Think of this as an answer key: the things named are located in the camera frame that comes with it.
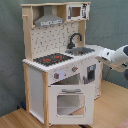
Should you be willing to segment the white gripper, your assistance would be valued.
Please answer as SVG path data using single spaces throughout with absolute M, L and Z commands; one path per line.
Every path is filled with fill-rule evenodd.
M 99 53 L 96 54 L 95 58 L 104 64 L 110 66 L 112 64 L 111 56 L 113 55 L 114 50 L 110 50 L 107 48 L 104 48 Z

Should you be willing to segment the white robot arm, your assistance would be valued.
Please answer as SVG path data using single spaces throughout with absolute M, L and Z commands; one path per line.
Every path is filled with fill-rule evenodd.
M 118 72 L 123 72 L 128 81 L 128 45 L 117 50 L 104 48 L 97 55 L 96 59 Z

